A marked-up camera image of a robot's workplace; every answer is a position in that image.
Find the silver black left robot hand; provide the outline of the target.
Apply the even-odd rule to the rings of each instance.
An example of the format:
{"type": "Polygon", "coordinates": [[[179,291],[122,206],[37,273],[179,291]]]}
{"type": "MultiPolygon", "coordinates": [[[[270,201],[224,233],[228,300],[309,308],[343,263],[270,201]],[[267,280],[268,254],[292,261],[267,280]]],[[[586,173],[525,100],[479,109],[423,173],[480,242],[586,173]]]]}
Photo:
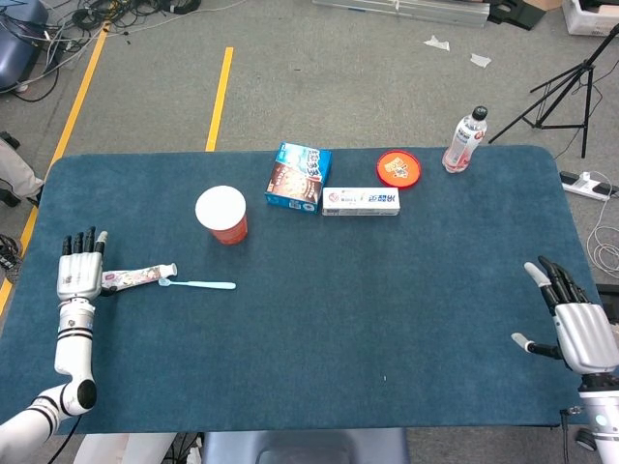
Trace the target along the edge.
{"type": "Polygon", "coordinates": [[[96,227],[67,235],[62,243],[58,264],[56,293],[60,302],[81,298],[94,301],[99,296],[108,297],[115,287],[103,287],[103,254],[108,234],[96,236],[96,227]]]}

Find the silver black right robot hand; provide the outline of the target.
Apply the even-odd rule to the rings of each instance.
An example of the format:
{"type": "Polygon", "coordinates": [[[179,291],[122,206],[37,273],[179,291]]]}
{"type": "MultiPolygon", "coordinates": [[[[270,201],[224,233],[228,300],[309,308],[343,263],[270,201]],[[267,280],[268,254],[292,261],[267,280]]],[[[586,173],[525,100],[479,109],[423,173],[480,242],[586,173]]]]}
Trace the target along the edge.
{"type": "Polygon", "coordinates": [[[563,267],[540,256],[525,272],[540,290],[557,343],[535,342],[522,333],[511,339],[527,353],[562,361],[578,375],[607,374],[618,367],[618,346],[604,309],[594,304],[563,267]]]}

